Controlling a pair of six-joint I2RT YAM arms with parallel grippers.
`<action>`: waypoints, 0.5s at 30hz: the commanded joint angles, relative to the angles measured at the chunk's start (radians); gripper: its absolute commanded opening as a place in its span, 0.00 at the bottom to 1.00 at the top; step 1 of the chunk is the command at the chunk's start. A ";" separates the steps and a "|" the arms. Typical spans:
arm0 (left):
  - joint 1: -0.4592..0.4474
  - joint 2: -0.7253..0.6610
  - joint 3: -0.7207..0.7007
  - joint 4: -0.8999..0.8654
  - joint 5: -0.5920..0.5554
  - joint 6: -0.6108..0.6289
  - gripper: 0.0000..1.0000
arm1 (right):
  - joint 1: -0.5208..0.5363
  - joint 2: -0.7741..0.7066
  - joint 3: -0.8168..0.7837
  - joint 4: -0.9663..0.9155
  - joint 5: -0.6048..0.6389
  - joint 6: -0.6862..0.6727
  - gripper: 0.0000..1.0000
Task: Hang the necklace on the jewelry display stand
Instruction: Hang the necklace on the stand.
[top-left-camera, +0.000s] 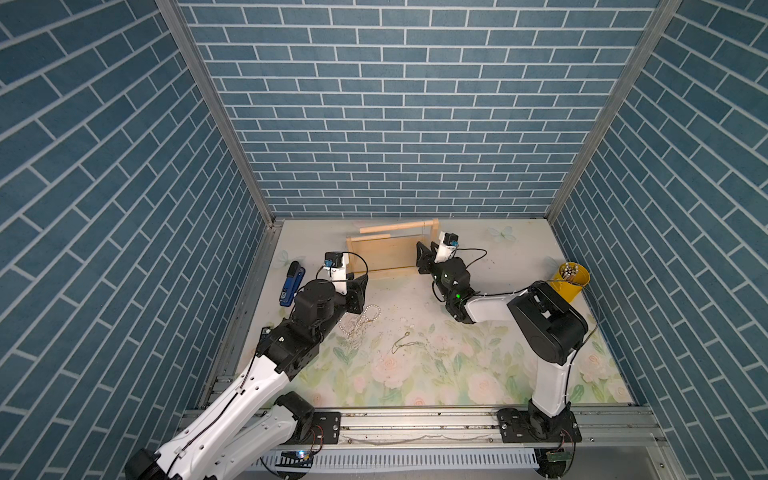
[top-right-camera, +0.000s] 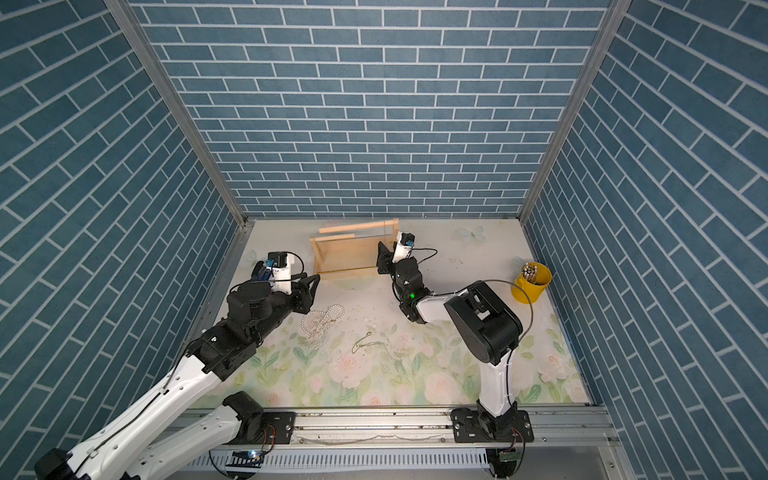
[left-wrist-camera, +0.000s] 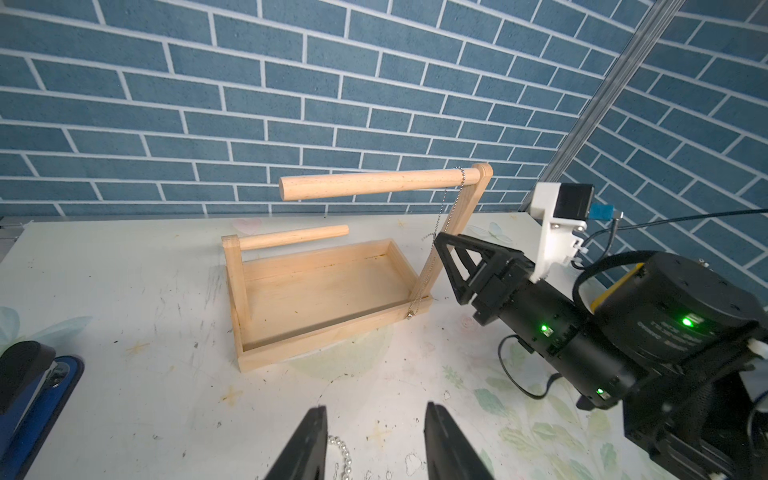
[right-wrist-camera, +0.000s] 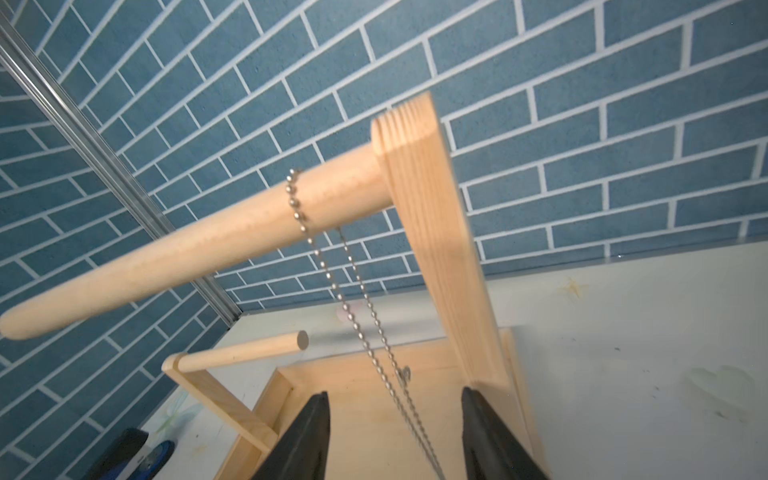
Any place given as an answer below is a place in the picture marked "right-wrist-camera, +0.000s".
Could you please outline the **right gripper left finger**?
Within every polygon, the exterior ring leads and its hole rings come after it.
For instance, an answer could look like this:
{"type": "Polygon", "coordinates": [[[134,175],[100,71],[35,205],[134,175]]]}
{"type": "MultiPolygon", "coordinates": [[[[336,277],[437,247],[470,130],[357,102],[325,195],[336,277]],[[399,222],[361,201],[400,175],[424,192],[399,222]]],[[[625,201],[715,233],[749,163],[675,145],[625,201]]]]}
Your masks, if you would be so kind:
{"type": "Polygon", "coordinates": [[[251,479],[323,480],[330,436],[328,394],[314,394],[251,479]]]}

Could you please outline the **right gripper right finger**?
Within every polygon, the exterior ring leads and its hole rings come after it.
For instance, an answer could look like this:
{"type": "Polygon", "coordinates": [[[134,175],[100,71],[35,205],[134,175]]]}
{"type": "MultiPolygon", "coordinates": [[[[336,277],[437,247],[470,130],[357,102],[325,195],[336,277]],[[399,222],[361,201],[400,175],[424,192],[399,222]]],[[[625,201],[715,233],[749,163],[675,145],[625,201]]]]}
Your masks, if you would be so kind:
{"type": "Polygon", "coordinates": [[[469,480],[548,478],[478,390],[464,387],[461,404],[462,446],[469,480]]]}

